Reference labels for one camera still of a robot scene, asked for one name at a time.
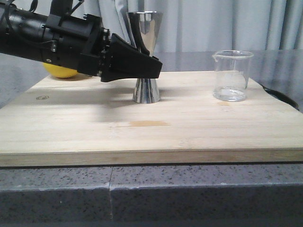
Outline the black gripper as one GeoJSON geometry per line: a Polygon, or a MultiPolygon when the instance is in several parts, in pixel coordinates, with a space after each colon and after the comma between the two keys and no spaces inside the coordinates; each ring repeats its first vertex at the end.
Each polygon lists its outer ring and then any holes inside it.
{"type": "Polygon", "coordinates": [[[41,16],[42,41],[54,41],[41,51],[42,62],[89,76],[99,76],[101,82],[120,79],[157,79],[162,63],[139,52],[109,30],[103,28],[102,18],[86,14],[84,19],[55,15],[41,16]],[[109,44],[102,59],[102,51],[109,44]]]}

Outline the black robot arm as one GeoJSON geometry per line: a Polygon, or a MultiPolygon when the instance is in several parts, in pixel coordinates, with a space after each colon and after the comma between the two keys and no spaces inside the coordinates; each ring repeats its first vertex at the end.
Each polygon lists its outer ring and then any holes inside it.
{"type": "Polygon", "coordinates": [[[110,33],[101,17],[74,17],[78,5],[71,0],[52,1],[48,16],[37,14],[36,7],[37,1],[29,10],[1,1],[1,53],[98,76],[102,82],[159,77],[162,63],[110,33]]]}

